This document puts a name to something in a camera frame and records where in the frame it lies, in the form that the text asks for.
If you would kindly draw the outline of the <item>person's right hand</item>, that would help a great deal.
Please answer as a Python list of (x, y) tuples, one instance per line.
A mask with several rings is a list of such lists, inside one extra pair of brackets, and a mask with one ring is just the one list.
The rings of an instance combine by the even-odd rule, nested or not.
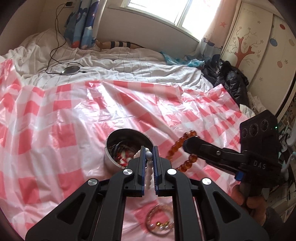
[(240, 192), (239, 185), (235, 185), (232, 189), (231, 198), (240, 206), (246, 204), (251, 209), (251, 217), (261, 226), (266, 221), (267, 204), (262, 196), (248, 197), (246, 200)]

